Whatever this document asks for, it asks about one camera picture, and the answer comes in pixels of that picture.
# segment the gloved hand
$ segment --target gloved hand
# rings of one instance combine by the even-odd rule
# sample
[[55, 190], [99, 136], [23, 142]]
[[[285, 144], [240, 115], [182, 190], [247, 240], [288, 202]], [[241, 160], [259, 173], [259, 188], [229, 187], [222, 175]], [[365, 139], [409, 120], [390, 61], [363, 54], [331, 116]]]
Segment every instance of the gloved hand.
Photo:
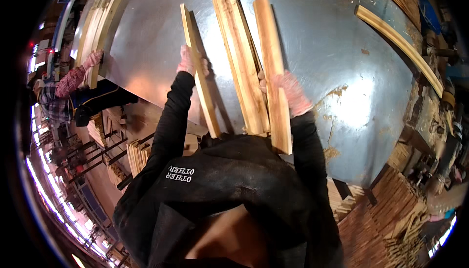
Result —
[[99, 64], [102, 57], [103, 57], [102, 49], [97, 50], [97, 51], [92, 51], [87, 57], [87, 59], [85, 60], [85, 62], [83, 63], [83, 68], [85, 69], [85, 71], [88, 71], [89, 68]]
[[[266, 93], [266, 77], [264, 71], [258, 74], [260, 79], [261, 91]], [[285, 70], [283, 75], [274, 75], [271, 77], [273, 86], [283, 88], [290, 107], [290, 116], [292, 118], [303, 115], [313, 108], [313, 103], [306, 97], [303, 87], [296, 79], [295, 75]]]
[[[208, 61], [206, 59], [201, 59], [203, 74], [208, 76]], [[194, 63], [192, 62], [191, 48], [187, 45], [181, 46], [181, 62], [177, 66], [176, 72], [188, 72], [192, 77], [196, 76], [196, 69], [194, 68]]]

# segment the black sweatshirt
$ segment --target black sweatshirt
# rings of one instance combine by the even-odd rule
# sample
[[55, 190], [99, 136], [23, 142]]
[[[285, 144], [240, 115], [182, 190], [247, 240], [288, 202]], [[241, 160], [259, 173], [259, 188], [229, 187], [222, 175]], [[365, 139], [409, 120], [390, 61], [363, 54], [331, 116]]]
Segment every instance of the black sweatshirt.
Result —
[[268, 238], [271, 267], [342, 267], [323, 150], [311, 112], [291, 120], [295, 170], [258, 136], [224, 136], [182, 157], [195, 85], [179, 72], [147, 165], [114, 211], [114, 226], [140, 267], [242, 267], [229, 259], [184, 259], [202, 220], [244, 204]]

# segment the metal sheet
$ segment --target metal sheet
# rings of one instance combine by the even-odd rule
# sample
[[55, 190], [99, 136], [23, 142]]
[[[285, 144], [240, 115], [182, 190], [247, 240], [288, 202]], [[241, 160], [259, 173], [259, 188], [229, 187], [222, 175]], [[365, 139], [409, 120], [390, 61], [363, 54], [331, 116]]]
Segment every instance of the metal sheet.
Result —
[[[254, 0], [241, 0], [261, 54]], [[278, 22], [285, 67], [316, 104], [316, 124], [327, 171], [369, 186], [402, 130], [412, 85], [403, 60], [354, 15], [357, 4], [387, 20], [410, 43], [419, 34], [390, 0], [270, 0]], [[244, 126], [212, 0], [129, 0], [110, 53], [106, 78], [163, 107], [184, 44], [179, 4], [194, 11], [215, 74], [212, 92], [223, 130]], [[189, 119], [203, 124], [196, 90]]]

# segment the glove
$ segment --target glove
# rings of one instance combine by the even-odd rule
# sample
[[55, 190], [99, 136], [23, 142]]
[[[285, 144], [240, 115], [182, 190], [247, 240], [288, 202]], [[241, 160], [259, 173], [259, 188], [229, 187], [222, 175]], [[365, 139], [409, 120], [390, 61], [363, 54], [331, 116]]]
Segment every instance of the glove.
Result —
[[[201, 59], [203, 74], [207, 77], [209, 75], [208, 71], [208, 60]], [[187, 45], [181, 46], [181, 62], [177, 66], [176, 72], [188, 72], [195, 77], [196, 69], [194, 68], [194, 63], [192, 62], [191, 48]]]
[[97, 51], [92, 51], [89, 54], [88, 58], [83, 63], [83, 68], [85, 69], [85, 71], [88, 71], [89, 68], [99, 64], [102, 57], [103, 57], [103, 50], [102, 49], [97, 50]]
[[[258, 74], [261, 91], [266, 93], [266, 77], [264, 71]], [[274, 75], [271, 77], [273, 86], [283, 88], [290, 107], [290, 116], [292, 118], [303, 115], [313, 108], [313, 103], [306, 97], [303, 87], [296, 79], [295, 75], [285, 70], [283, 75]]]

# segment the person's left hand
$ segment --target person's left hand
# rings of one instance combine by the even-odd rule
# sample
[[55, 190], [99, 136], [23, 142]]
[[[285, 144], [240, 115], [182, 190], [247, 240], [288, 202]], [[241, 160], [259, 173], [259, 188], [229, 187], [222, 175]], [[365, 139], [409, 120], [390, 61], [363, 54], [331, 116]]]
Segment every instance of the person's left hand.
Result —
[[97, 51], [92, 51], [89, 56], [86, 58], [86, 61], [83, 63], [83, 68], [87, 71], [89, 68], [96, 66], [101, 61], [103, 57], [103, 50], [99, 49]]
[[[181, 62], [177, 66], [176, 72], [188, 72], [195, 77], [196, 69], [194, 67], [194, 62], [192, 61], [191, 49], [187, 45], [181, 46]], [[201, 59], [203, 74], [208, 76], [208, 61], [206, 59]]]

